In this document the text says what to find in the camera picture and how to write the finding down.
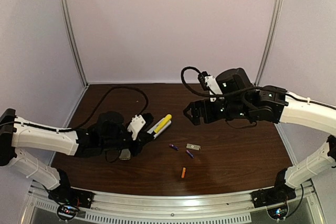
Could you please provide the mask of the grey remote control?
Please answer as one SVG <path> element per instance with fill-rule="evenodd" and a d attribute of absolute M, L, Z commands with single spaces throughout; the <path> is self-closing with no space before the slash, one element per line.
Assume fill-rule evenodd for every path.
<path fill-rule="evenodd" d="M 131 152 L 129 149 L 123 149 L 119 155 L 119 160 L 121 161 L 128 161 L 132 157 Z"/>

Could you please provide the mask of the white remote control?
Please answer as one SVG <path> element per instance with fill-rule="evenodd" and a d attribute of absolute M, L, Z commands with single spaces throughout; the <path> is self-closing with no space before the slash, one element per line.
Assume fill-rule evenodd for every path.
<path fill-rule="evenodd" d="M 164 119 L 162 118 L 160 121 L 157 122 L 154 126 L 152 126 L 147 133 L 152 135 L 154 139 L 160 136 L 172 123 L 171 119 Z"/>

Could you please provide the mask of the yellow handled screwdriver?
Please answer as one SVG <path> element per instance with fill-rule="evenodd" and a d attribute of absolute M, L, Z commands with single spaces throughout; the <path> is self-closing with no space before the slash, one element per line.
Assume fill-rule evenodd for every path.
<path fill-rule="evenodd" d="M 162 120 L 161 122 L 157 125 L 157 127 L 154 129 L 154 133 L 158 133 L 161 129 L 163 129 L 165 127 L 165 125 L 172 119 L 172 115 L 171 114 L 167 114 Z"/>

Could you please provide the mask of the grey battery cover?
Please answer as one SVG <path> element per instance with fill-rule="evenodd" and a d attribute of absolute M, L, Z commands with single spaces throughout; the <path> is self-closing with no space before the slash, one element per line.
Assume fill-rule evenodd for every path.
<path fill-rule="evenodd" d="M 194 150 L 194 151 L 200 151 L 201 150 L 201 146 L 195 145 L 195 144 L 190 144 L 190 143 L 188 143 L 186 145 L 186 148 L 189 149 L 189 150 Z"/>

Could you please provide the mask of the purple battery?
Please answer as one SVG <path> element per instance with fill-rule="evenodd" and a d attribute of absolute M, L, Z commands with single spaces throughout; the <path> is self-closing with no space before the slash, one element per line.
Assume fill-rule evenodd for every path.
<path fill-rule="evenodd" d="M 179 148 L 177 146 L 173 145 L 173 144 L 169 144 L 169 147 L 176 150 L 176 151 L 179 150 Z"/>
<path fill-rule="evenodd" d="M 189 150 L 186 150 L 186 153 L 188 154 L 188 156 L 189 156 L 190 158 L 194 158 L 194 155 L 193 155 Z"/>

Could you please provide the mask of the orange battery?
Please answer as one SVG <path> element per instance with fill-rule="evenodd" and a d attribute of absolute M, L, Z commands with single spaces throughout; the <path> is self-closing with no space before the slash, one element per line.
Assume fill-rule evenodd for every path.
<path fill-rule="evenodd" d="M 182 173 L 181 173 L 181 178 L 185 178 L 185 174 L 186 174 L 186 167 L 183 167 Z"/>

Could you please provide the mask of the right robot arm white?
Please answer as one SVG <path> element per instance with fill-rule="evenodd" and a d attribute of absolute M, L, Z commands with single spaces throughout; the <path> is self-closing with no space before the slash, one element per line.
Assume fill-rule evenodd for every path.
<path fill-rule="evenodd" d="M 317 151 L 277 175 L 275 189 L 293 190 L 328 167 L 335 167 L 335 107 L 301 97 L 275 86 L 252 84 L 243 68 L 229 69 L 217 77 L 195 67 L 181 70 L 181 81 L 201 100 L 183 111 L 194 124 L 219 120 L 247 120 L 296 124 L 329 134 Z"/>

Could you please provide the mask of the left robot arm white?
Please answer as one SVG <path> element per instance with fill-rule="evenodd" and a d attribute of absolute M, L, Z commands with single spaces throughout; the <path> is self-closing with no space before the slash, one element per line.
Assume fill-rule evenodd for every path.
<path fill-rule="evenodd" d="M 152 114 L 145 113 L 135 115 L 125 124 L 120 113 L 110 111 L 99 115 L 97 122 L 86 129 L 63 129 L 35 124 L 18 117 L 14 109 L 7 109 L 1 116 L 1 166 L 16 167 L 49 191 L 69 190 L 71 186 L 64 171 L 40 162 L 23 148 L 80 158 L 123 150 L 136 156 L 145 144 L 156 138 L 157 129 L 149 128 L 152 122 Z"/>

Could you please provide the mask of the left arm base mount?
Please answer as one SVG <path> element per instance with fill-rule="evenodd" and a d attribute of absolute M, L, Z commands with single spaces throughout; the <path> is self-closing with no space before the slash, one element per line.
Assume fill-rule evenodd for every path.
<path fill-rule="evenodd" d="M 94 193 L 74 188 L 56 188 L 48 190 L 48 198 L 58 204 L 71 205 L 77 208 L 90 208 Z"/>

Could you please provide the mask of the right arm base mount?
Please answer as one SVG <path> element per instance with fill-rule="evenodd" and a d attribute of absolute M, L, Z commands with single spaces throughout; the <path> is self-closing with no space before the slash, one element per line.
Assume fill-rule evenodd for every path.
<path fill-rule="evenodd" d="M 286 185 L 259 189 L 251 192 L 250 195 L 255 208 L 279 204 L 296 198 L 295 189 Z"/>

